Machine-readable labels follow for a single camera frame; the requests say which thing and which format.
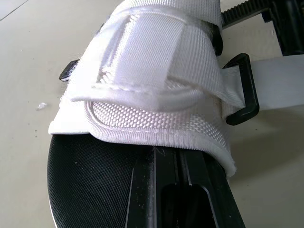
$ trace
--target white nylon fabric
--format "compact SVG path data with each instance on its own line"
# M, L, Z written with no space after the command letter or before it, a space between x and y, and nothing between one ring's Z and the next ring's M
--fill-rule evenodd
M232 176L236 167L225 117L245 102L238 66L220 70L210 41L211 23L220 25L218 17L219 1L124 1L72 73L49 133L201 150ZM252 64L258 96L265 100L262 108L289 104L271 105L276 95L267 96L260 77L267 67L284 63ZM274 85L273 78L265 78ZM297 80L302 91L303 80Z
M112 13L120 14L135 7L170 7L222 28L220 0L125 0Z

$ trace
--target tiled floor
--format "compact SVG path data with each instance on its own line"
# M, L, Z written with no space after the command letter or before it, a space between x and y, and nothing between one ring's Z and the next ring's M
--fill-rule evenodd
M223 1L223 9L240 0ZM48 125L64 84L120 0L29 0L0 21L0 227L54 227L48 204ZM280 56L271 23L255 17L223 31L225 62ZM48 106L36 111L40 102ZM231 188L248 228L303 227L304 107L261 112L233 128Z

